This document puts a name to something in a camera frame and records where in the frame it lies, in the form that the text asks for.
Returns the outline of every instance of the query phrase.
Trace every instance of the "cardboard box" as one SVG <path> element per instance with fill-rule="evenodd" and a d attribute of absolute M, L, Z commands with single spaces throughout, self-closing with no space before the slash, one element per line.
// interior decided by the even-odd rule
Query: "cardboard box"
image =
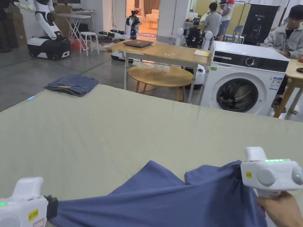
<path fill-rule="evenodd" d="M 8 43 L 11 48 L 27 44 L 22 14 L 7 13 L 4 24 L 7 29 Z"/>
<path fill-rule="evenodd" d="M 22 21 L 23 20 L 23 15 L 21 13 L 7 13 L 6 14 L 6 19 L 8 20 L 14 20 L 14 21 Z"/>

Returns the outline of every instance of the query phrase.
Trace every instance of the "curtain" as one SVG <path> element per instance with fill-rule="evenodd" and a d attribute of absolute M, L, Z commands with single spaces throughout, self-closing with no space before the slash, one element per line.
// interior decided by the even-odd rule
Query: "curtain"
<path fill-rule="evenodd" d="M 135 8 L 140 8 L 140 0 L 135 0 Z"/>
<path fill-rule="evenodd" d="M 159 9 L 160 0 L 144 0 L 144 13 L 151 14 L 152 9 Z"/>

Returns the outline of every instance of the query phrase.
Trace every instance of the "blue t-shirt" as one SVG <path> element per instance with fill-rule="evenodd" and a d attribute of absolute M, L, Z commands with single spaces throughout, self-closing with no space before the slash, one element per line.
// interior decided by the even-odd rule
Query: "blue t-shirt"
<path fill-rule="evenodd" d="M 184 183 L 150 161 L 107 196 L 60 201 L 49 221 L 57 227 L 265 227 L 240 163 L 201 166 L 187 172 Z"/>

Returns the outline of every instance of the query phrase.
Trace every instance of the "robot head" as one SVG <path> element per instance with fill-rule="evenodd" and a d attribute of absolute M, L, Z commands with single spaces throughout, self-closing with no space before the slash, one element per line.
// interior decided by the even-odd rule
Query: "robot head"
<path fill-rule="evenodd" d="M 191 22 L 194 24 L 194 28 L 197 28 L 200 24 L 200 18 L 195 17 Z"/>
<path fill-rule="evenodd" d="M 132 17 L 137 17 L 136 15 L 139 13 L 139 11 L 133 10 L 133 11 L 131 11 L 131 13 L 132 13 Z"/>

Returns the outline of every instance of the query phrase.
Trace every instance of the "green led light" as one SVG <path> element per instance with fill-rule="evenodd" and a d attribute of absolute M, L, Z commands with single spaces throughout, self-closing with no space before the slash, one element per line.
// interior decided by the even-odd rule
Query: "green led light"
<path fill-rule="evenodd" d="M 270 159 L 270 160 L 265 160 L 265 162 L 285 162 L 286 159 Z"/>

